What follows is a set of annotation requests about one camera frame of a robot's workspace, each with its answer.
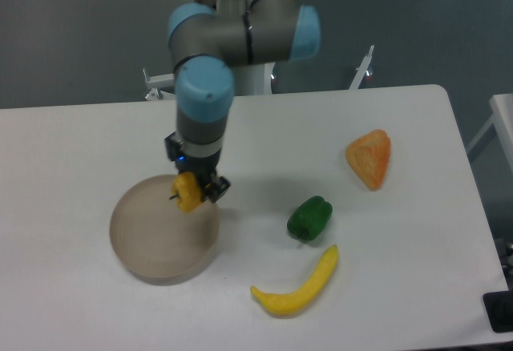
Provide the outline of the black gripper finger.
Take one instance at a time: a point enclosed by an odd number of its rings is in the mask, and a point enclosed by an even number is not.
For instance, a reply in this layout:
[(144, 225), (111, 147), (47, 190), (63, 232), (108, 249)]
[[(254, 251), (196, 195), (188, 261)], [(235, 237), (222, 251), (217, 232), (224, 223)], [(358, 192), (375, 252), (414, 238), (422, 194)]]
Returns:
[(221, 197), (225, 195), (231, 186), (231, 183), (217, 174), (210, 176), (202, 175), (199, 178), (199, 185), (202, 191), (203, 201), (210, 201), (216, 203)]

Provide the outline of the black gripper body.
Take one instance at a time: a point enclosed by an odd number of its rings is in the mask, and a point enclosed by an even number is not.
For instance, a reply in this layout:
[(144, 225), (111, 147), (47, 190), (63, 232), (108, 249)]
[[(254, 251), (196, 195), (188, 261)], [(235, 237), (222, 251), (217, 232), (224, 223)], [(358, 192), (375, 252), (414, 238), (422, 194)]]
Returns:
[(216, 166), (220, 160), (220, 150), (207, 157), (189, 155), (176, 139), (175, 132), (164, 139), (164, 144), (168, 158), (175, 164), (180, 174), (191, 172), (201, 185), (210, 184), (213, 177), (217, 175)]

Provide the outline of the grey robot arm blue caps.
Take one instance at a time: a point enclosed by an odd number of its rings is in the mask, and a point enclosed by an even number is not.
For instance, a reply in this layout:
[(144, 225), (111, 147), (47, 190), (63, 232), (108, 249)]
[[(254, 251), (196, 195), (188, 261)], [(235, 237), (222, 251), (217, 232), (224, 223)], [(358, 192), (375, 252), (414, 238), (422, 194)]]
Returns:
[(230, 183), (218, 175), (229, 109), (236, 94), (235, 67), (313, 57), (321, 44), (317, 11), (298, 0), (244, 0), (243, 14), (222, 15), (220, 7), (192, 2), (168, 20), (177, 101), (176, 131), (165, 139), (179, 177), (172, 198), (215, 203)]

